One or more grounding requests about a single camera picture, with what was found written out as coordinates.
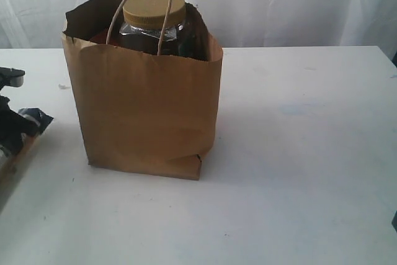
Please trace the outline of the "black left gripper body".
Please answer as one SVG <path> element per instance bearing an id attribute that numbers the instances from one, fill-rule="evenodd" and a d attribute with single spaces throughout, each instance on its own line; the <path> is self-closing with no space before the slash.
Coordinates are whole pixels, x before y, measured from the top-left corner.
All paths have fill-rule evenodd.
<path id="1" fill-rule="evenodd" d="M 36 123 L 24 118 L 9 108 L 9 98 L 1 96 L 1 145 L 13 156 L 24 147 L 22 134 L 35 137 L 38 134 Z"/>

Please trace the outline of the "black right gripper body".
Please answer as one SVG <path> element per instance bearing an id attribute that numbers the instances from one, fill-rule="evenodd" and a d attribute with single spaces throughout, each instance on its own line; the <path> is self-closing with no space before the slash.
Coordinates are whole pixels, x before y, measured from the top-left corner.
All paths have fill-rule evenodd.
<path id="1" fill-rule="evenodd" d="M 392 224 L 393 228 L 395 229 L 395 231 L 397 231 L 397 212 L 395 213 L 395 215 L 391 221 L 391 224 Z"/>

